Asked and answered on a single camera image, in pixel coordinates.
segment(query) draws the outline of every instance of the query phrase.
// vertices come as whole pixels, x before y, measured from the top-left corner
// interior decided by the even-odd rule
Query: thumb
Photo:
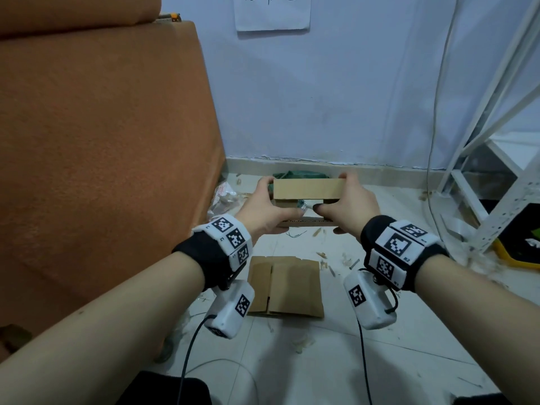
[[[313,205],[313,211],[319,216],[325,217],[330,220],[334,220],[332,217],[334,215],[334,203],[318,203]]]
[[[305,209],[301,209],[299,207],[283,208],[280,211],[279,218],[280,218],[280,221],[299,219],[303,216],[305,211],[306,211]]]

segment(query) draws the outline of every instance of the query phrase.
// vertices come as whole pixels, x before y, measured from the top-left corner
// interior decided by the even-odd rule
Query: white cable
[[[244,368],[247,371],[247,373],[249,374],[249,376],[253,380],[253,385],[255,386],[255,395],[257,396],[257,405],[259,405],[259,403],[260,403],[260,400],[259,400],[259,388],[257,388],[257,382],[255,381],[255,377],[253,376],[251,371],[249,369],[247,369],[247,367],[244,364],[242,364],[241,362],[230,360],[228,358],[217,358],[215,360],[210,360],[210,361],[203,362],[202,364],[199,364],[197,367],[191,368],[188,372],[186,372],[186,375],[189,374],[192,371],[195,371],[197,368],[202,367],[203,365],[210,364],[211,362],[216,362],[216,361],[229,361],[229,362],[235,363],[236,365],[239,365],[240,367]]]
[[[431,136],[431,145],[429,148],[429,156],[428,156],[428,170],[426,174],[426,191],[427,191],[427,197],[428,197],[429,213],[431,213],[431,217],[433,218],[433,221],[435,222],[435,228],[437,229],[437,234],[441,240],[442,240],[441,231],[439,230],[437,220],[435,219],[435,214],[433,213],[433,210],[431,209],[431,195],[429,193],[429,172],[431,169],[431,156],[433,155],[433,148],[435,146],[435,136],[437,136],[437,107],[438,107],[438,96],[439,96],[440,87],[441,87],[442,72],[443,72],[444,63],[446,62],[446,53],[447,53],[448,44],[450,41],[450,35],[452,34],[452,29],[454,28],[454,21],[456,19],[457,6],[459,2],[460,0],[456,0],[456,4],[454,5],[454,12],[452,13],[450,25],[448,26],[448,33],[446,34],[446,40],[444,41],[444,48],[442,51],[441,66],[439,67],[439,74],[437,77],[437,86],[435,87],[435,98],[433,100],[433,134]]]

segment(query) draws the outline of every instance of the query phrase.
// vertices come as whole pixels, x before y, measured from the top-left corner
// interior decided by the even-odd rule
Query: baseboard
[[[268,176],[284,173],[288,170],[311,170],[325,173],[330,177],[338,177],[345,170],[353,170],[358,174],[363,185],[408,187],[426,189],[426,170],[376,165],[334,165],[324,162],[287,161],[267,159],[247,159],[243,157],[227,157],[225,172]],[[442,170],[429,172],[429,187],[436,188],[442,179]]]

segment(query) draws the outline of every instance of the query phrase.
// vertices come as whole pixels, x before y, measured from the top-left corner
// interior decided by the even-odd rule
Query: open cardboard box
[[[318,261],[254,256],[247,281],[255,290],[250,314],[325,316]]]
[[[274,203],[279,207],[296,207],[298,200],[322,200],[333,203],[341,198],[345,179],[275,179]],[[303,216],[280,223],[280,227],[335,226],[324,217]]]

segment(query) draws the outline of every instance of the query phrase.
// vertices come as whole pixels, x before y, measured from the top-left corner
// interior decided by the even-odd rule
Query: clear plastic bag
[[[212,204],[206,213],[208,220],[224,214],[240,204],[242,197],[236,193],[228,182],[223,182],[215,188]]]

